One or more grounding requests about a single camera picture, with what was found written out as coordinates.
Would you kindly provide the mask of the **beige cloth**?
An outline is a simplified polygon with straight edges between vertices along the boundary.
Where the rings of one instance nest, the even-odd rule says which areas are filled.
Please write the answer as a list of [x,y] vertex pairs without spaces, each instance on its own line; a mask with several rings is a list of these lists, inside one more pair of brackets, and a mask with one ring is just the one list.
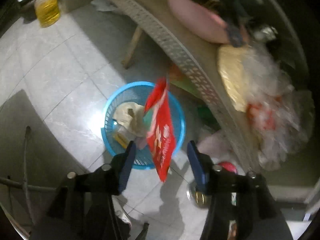
[[144,106],[135,102],[121,103],[116,107],[113,114],[113,119],[118,124],[137,137],[144,137],[146,135],[143,117]]

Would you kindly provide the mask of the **red squirrel snack bag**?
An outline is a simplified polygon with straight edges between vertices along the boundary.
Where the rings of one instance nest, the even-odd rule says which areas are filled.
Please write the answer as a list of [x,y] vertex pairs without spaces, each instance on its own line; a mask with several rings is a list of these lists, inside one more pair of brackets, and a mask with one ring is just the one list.
[[146,142],[160,181],[165,182],[176,148],[176,138],[169,107],[169,85],[159,79],[147,97],[143,115]]

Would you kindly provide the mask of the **yellow cardboard box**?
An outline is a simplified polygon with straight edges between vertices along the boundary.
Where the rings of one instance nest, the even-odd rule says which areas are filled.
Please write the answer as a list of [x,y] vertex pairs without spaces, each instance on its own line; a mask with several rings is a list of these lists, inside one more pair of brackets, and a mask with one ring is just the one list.
[[113,135],[114,140],[124,149],[127,148],[128,144],[130,143],[124,136],[119,133],[114,133]]

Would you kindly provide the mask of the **blue trash basket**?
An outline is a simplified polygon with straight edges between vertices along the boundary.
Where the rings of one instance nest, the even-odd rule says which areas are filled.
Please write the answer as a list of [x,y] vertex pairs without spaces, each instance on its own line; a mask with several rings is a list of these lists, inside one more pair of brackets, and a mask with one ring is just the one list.
[[124,153],[134,141],[137,147],[134,168],[155,168],[164,176],[184,141],[185,118],[166,81],[133,82],[108,99],[101,135],[113,157]]

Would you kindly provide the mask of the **yellow food bag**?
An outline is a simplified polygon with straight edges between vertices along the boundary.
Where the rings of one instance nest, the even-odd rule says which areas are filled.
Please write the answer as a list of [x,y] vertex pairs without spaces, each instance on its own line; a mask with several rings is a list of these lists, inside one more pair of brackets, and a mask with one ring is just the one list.
[[223,86],[236,111],[245,112],[247,107],[247,76],[244,60],[248,46],[235,48],[221,45],[217,51],[217,67]]

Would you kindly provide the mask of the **pink basin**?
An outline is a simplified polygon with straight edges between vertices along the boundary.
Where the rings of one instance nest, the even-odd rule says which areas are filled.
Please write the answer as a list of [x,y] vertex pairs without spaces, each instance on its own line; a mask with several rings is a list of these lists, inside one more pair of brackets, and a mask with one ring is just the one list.
[[239,0],[168,0],[173,15],[210,43],[242,47],[250,40]]

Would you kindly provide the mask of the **cooking oil bottle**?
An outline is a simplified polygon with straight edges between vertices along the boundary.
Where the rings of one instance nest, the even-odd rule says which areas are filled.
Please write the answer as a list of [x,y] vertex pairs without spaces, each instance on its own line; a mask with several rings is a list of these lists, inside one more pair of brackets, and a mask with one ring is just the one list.
[[34,8],[41,28],[47,28],[60,18],[58,0],[35,0]]

